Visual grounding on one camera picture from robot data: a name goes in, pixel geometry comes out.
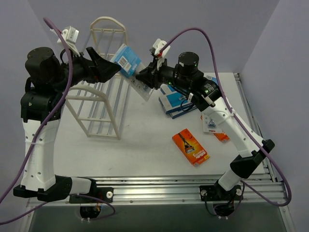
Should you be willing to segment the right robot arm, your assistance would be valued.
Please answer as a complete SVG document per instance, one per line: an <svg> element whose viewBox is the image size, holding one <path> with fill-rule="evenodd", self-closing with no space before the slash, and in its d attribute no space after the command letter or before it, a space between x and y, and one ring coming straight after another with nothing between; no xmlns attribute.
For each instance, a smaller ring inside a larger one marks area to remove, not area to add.
<svg viewBox="0 0 309 232"><path fill-rule="evenodd" d="M240 117L228 109L223 93L216 82L206 78L198 69L199 57L193 52L181 53L175 67L164 60L158 67L158 58L136 78L152 89L162 84L171 85L190 100L198 110L209 116L229 137L238 151L229 169L216 182L214 193L219 199L226 199L242 179L247 179L265 159L265 152L274 148L274 143L257 135Z"/></svg>

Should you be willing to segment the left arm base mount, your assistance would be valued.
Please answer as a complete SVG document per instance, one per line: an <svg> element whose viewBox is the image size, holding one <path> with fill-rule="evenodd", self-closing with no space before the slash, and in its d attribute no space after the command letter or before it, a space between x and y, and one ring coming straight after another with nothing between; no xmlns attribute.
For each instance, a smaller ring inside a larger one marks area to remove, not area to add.
<svg viewBox="0 0 309 232"><path fill-rule="evenodd" d="M95 197L105 202L112 203L113 190L114 189L112 187L96 188L95 190L91 190L88 194L86 194L86 196ZM84 197L70 196L69 203L86 204L86 203L98 203L98 201Z"/></svg>

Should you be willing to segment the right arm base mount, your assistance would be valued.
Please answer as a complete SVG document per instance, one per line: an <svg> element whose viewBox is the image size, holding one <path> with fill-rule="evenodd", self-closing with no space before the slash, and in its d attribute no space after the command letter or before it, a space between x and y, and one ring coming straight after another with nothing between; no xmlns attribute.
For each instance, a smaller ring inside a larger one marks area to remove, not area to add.
<svg viewBox="0 0 309 232"><path fill-rule="evenodd" d="M240 185L234 186L231 190L225 191L220 185L202 185L199 186L200 198L204 202L213 201L239 201L243 197Z"/></svg>

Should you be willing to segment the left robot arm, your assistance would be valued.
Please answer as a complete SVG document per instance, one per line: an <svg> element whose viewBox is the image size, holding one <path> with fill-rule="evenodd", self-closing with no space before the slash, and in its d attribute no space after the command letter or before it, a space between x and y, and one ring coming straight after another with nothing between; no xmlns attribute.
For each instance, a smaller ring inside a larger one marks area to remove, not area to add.
<svg viewBox="0 0 309 232"><path fill-rule="evenodd" d="M68 90L81 81L105 83L121 70L120 65L105 60L92 47L86 50L89 59L70 53L71 63L58 60L49 47L35 48L27 55L29 78L21 99L26 160L21 183L13 189L16 197L54 202L79 194L87 203L97 198L93 179L54 173L56 135Z"/></svg>

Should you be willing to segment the blue Gillette razor blister pack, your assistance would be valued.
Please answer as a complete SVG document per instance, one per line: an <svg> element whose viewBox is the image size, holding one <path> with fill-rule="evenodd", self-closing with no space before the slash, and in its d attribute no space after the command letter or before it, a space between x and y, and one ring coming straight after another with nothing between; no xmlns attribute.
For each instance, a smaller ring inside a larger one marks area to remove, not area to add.
<svg viewBox="0 0 309 232"><path fill-rule="evenodd" d="M110 62L121 66L120 75L147 102L153 92L136 79L136 75L145 68L139 56L126 44L122 44Z"/></svg>

